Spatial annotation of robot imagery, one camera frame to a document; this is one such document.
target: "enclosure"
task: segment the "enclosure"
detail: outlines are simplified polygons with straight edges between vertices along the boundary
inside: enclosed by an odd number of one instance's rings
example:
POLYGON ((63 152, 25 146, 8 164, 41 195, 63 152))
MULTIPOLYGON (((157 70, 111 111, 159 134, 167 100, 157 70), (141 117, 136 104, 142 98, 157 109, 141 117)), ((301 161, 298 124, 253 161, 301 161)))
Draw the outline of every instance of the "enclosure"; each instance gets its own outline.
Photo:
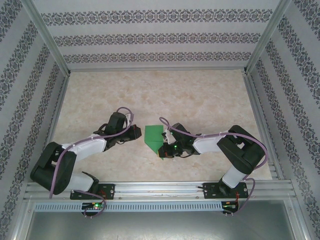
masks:
POLYGON ((319 0, 0 6, 1 240, 320 239, 319 0), (48 143, 87 138, 122 106, 142 137, 75 163, 114 184, 85 219, 86 201, 49 198, 30 173, 48 143), (199 188, 231 167, 222 152, 152 151, 145 126, 159 117, 192 134, 239 125, 265 145, 243 211, 226 217, 199 188))

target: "beige floor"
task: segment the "beige floor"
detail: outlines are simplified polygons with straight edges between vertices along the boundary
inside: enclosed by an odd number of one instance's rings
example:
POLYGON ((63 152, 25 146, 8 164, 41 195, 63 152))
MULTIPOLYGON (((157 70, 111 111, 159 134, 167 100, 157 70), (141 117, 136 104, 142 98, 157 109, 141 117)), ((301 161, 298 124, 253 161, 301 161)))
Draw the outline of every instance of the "beige floor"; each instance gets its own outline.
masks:
MULTIPOLYGON (((241 71, 197 70, 74 72, 53 140, 62 144, 86 138, 121 106, 133 111, 142 137, 77 162, 76 172, 113 182, 219 180, 231 166, 221 152, 161 160, 144 143, 145 126, 161 124, 160 116, 193 134, 237 124, 260 139, 241 71)), ((267 164, 252 176, 272 179, 267 164)))

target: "patterned wallpaper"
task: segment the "patterned wallpaper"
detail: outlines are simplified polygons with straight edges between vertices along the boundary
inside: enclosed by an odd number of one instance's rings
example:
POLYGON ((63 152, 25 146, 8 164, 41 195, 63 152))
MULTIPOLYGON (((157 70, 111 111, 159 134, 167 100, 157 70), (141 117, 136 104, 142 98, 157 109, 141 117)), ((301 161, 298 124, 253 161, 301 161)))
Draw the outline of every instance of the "patterned wallpaper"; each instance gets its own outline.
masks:
POLYGON ((320 239, 320 7, 294 0, 251 72, 282 171, 320 239))
POLYGON ((0 240, 9 234, 65 80, 19 0, 1 0, 0 240))
POLYGON ((245 67, 279 0, 34 0, 71 70, 245 67))

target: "perforated metal strip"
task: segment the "perforated metal strip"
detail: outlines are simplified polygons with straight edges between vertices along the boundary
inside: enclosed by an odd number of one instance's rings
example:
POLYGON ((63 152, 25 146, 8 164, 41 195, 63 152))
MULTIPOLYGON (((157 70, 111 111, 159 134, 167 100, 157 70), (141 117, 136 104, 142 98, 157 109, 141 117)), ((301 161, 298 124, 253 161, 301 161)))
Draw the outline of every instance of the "perforated metal strip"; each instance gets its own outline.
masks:
MULTIPOLYGON (((35 212, 79 212, 82 204, 75 203, 37 203, 35 212)), ((185 202, 108 202, 105 212, 198 212, 222 211, 220 201, 185 201, 185 202)), ((98 212, 99 209, 88 209, 98 212)))

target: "purple cable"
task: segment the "purple cable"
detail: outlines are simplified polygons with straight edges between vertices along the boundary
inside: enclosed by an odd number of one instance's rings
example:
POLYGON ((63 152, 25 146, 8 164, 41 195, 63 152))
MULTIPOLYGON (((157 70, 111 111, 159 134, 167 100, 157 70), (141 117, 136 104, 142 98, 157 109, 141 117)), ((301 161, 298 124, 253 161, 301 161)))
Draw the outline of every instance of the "purple cable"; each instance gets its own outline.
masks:
MULTIPOLYGON (((102 212, 106 209, 107 202, 106 202, 106 200, 105 200, 102 196, 97 195, 97 194, 93 194, 93 193, 90 193, 90 192, 87 192, 87 191, 81 191, 81 190, 74 190, 74 191, 75 191, 75 192, 78 192, 78 193, 81 193, 81 194, 86 194, 86 195, 90 195, 90 196, 93 196, 93 197, 97 197, 97 198, 99 198, 99 199, 102 200, 102 202, 101 202, 101 203, 103 203, 102 209, 101 209, 100 211, 98 211, 97 214, 95 214, 95 215, 93 215, 93 216, 90 216, 91 219, 99 216, 99 215, 102 214, 102 212)), ((85 218, 88 217, 88 216, 86 215, 86 212, 87 212, 87 208, 84 210, 84 213, 83 213, 83 215, 84 215, 85 218)))
MULTIPOLYGON (((265 153, 265 158, 263 160, 263 162, 261 164, 259 164, 258 166, 255 167, 255 169, 258 169, 258 168, 261 168, 267 161, 268 161, 268 151, 266 149, 266 147, 260 142, 258 141, 257 139, 253 138, 253 137, 250 137, 250 136, 247 136, 247 135, 244 135, 244 134, 240 134, 240 133, 233 133, 233 132, 221 132, 221 133, 215 133, 215 134, 209 134, 209 135, 205 135, 205 136, 199 136, 199 135, 193 135, 193 134, 190 134, 188 132, 184 132, 184 131, 181 131, 179 129, 176 129, 172 126, 170 126, 170 123, 167 119, 165 119, 164 117, 159 117, 159 120, 161 123, 163 123, 165 126, 167 126, 167 129, 172 129, 178 133, 181 133, 181 134, 184 134, 184 135, 187 135, 187 136, 190 136, 190 137, 193 137, 193 138, 210 138, 210 137, 220 137, 220 136, 226 136, 226 135, 231 135, 231 136, 237 136, 237 137, 241 137, 241 138, 245 138, 245 139, 249 139, 253 142, 255 142, 256 144, 258 144, 264 151, 265 153)), ((252 186, 252 189, 248 195, 248 197, 246 198, 245 202, 243 203, 243 205, 241 206, 241 208, 237 211, 239 212, 240 210, 242 210, 244 208, 244 206, 247 204, 249 198, 251 197, 251 194, 253 193, 254 189, 255 189, 255 186, 256 186, 256 181, 253 179, 253 178, 247 178, 249 175, 246 175, 243 180, 252 180, 253 181, 253 186, 252 186)))
POLYGON ((59 156, 58 158, 58 161, 56 162, 56 166, 55 166, 55 169, 54 169, 54 173, 53 173, 53 178, 52 178, 52 183, 51 183, 51 189, 50 189, 50 195, 49 195, 49 198, 51 199, 53 194, 54 194, 54 190, 55 190, 55 186, 56 186, 56 180, 57 180, 57 174, 58 174, 58 170, 59 170, 59 166, 60 166, 60 162, 63 158, 63 156, 66 154, 66 152, 73 148, 74 146, 78 145, 78 144, 81 144, 81 143, 84 143, 84 142, 88 142, 88 141, 92 141, 92 140, 96 140, 96 139, 106 139, 106 138, 112 138, 112 137, 116 137, 116 136, 119 136, 121 134, 123 134, 124 132, 126 132, 132 125, 133 121, 134 121, 134 114, 132 113, 132 111, 125 107, 125 106, 122 106, 122 107, 119 107, 116 111, 119 112, 119 110, 121 109, 125 109, 125 110, 128 110, 129 113, 130 113, 130 123, 128 124, 128 126, 126 126, 126 128, 119 132, 119 133, 116 133, 116 134, 112 134, 112 135, 106 135, 106 136, 95 136, 95 137, 89 137, 89 138, 85 138, 85 139, 82 139, 80 141, 77 141, 73 144, 71 144, 70 146, 68 146, 65 150, 63 150, 63 152, 61 153, 61 155, 59 156))

